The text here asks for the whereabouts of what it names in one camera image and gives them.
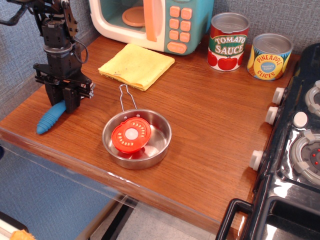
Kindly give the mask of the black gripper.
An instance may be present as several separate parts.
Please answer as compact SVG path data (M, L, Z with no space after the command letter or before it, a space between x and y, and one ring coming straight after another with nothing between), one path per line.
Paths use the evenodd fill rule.
M85 61L82 61L81 47L44 46L43 50L47 56L47 64L33 65L36 71L35 81L45 84L52 106L64 100L66 112L71 114L80 106L81 98L94 96L95 84L82 73Z

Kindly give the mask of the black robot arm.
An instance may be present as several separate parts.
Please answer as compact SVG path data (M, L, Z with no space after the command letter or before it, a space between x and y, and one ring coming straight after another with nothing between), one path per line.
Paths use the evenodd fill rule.
M35 79L45 86L51 105L64 101L66 112L73 113L82 98L92 98L94 83L82 73L88 60L82 59L81 43L77 38L78 22L68 0L15 0L20 9L9 20L1 20L5 26L15 26L25 12L34 15L46 64L34 64Z

